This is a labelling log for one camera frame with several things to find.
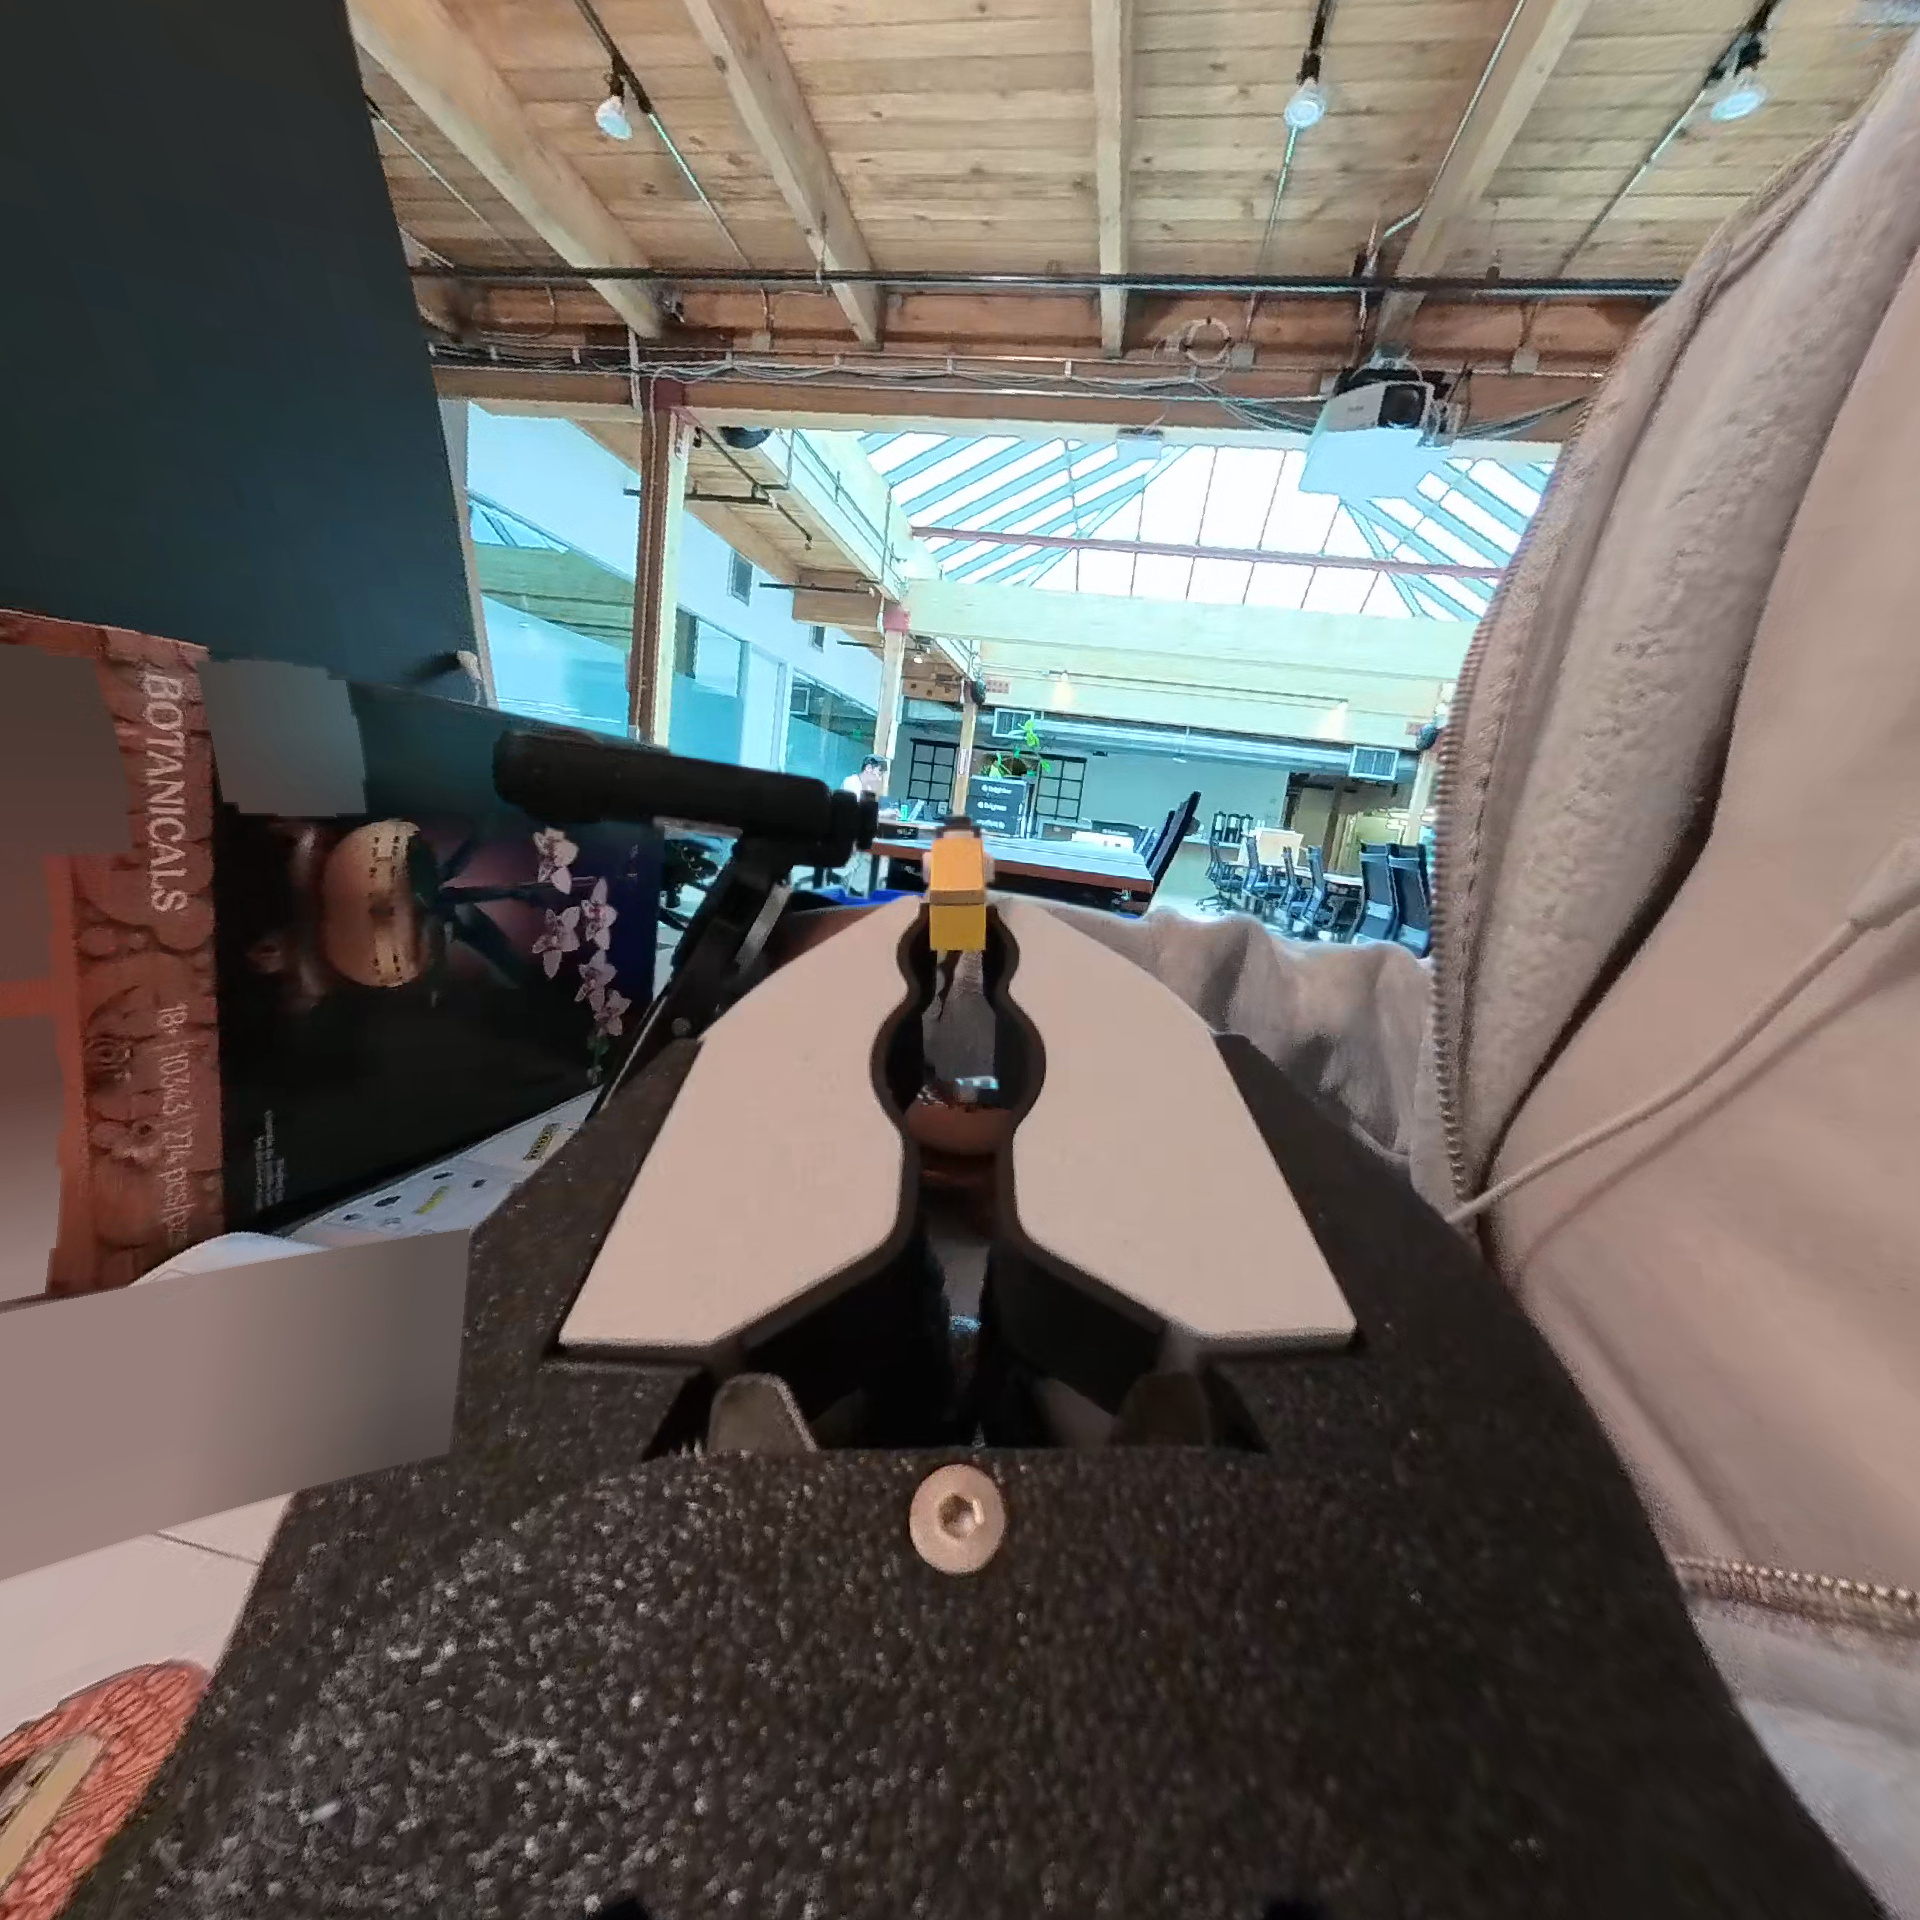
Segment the black flower print box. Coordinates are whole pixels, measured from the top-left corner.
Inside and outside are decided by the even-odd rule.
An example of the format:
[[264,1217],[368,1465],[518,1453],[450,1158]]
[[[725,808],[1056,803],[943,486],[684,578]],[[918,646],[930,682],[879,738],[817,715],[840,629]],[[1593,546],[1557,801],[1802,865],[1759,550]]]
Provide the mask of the black flower print box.
[[657,842],[505,803],[510,715],[2,629],[6,1306],[295,1229],[612,1066]]

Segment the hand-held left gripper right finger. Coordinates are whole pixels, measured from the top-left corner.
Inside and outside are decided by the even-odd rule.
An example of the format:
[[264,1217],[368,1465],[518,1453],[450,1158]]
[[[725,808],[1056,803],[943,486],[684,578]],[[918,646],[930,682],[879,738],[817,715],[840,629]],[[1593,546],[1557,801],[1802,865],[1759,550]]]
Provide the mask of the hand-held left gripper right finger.
[[1002,1349],[1103,1410],[1156,1375],[1345,1351],[1356,1313],[1213,1030],[1041,903],[999,910],[996,967],[1024,1071],[996,1170]]

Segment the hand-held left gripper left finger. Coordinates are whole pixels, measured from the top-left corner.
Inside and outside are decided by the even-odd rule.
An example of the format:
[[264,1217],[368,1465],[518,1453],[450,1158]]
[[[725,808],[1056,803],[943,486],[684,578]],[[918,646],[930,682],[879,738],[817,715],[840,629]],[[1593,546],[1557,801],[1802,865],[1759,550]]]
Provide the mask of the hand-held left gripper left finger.
[[562,1325],[567,1355],[869,1377],[913,1338],[918,1153],[888,1082],[922,912],[897,899],[768,975],[700,1042]]

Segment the white instruction booklet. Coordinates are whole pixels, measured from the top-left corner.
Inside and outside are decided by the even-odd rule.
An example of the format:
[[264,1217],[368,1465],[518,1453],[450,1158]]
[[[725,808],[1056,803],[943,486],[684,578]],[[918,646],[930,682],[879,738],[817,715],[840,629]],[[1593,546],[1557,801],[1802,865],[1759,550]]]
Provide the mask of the white instruction booklet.
[[[151,1271],[472,1233],[585,1122],[575,1096],[287,1235],[231,1233]],[[2,1587],[5,1917],[58,1917],[175,1749],[287,1496],[14,1575]]]

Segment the black panel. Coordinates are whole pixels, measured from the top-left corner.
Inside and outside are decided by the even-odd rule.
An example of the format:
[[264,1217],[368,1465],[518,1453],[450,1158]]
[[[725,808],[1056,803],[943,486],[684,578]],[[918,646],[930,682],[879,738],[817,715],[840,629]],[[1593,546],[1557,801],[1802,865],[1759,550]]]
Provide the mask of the black panel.
[[2,6],[2,605],[477,704],[345,6]]

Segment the white ceiling projector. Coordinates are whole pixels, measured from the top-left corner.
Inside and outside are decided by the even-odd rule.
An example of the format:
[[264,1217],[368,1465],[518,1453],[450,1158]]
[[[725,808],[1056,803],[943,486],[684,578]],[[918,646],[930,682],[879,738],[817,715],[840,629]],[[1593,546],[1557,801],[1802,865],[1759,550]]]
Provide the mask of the white ceiling projector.
[[1312,426],[1298,493],[1341,501],[1405,496],[1447,459],[1465,416],[1455,375],[1413,365],[1353,369]]

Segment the background office desks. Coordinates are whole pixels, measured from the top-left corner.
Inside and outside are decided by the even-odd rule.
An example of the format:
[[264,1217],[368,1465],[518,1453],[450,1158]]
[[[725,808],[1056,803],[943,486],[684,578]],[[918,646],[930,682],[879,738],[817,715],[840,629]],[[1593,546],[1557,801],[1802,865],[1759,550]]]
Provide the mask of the background office desks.
[[[991,865],[990,887],[999,895],[1032,896],[1068,905],[1096,905],[1124,917],[1140,917],[1194,829],[1199,794],[1190,791],[1159,830],[1144,840],[1144,851],[1120,840],[1046,840],[1032,835],[983,833]],[[927,849],[946,829],[943,816],[922,823],[884,822],[869,854],[855,861],[855,873],[870,896],[884,893],[917,895],[926,887]]]

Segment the brick pot model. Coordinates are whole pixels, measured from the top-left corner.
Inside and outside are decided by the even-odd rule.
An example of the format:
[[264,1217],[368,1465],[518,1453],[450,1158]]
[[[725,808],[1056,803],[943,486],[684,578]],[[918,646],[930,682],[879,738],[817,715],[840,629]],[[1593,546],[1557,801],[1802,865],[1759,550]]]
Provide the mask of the brick pot model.
[[918,1151],[926,1185],[959,1186],[988,1179],[1013,1117],[991,1077],[927,1079],[904,1106],[902,1126]]

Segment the row of black office chairs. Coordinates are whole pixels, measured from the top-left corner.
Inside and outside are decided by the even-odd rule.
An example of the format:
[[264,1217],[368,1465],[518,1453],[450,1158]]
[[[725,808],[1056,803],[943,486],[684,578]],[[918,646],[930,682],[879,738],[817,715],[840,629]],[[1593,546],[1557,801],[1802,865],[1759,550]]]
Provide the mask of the row of black office chairs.
[[1432,947],[1432,829],[1414,842],[1356,842],[1345,871],[1296,830],[1216,813],[1206,826],[1199,905],[1240,912],[1310,944],[1391,944],[1414,959]]

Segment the white yellow brick strip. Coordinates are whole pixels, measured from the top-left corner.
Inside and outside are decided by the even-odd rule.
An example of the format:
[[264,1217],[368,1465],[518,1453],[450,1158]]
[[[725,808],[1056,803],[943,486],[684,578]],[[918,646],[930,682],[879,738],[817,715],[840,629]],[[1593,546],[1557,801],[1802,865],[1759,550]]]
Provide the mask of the white yellow brick strip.
[[949,962],[985,954],[990,941],[991,857],[969,816],[951,816],[922,863],[927,950]]

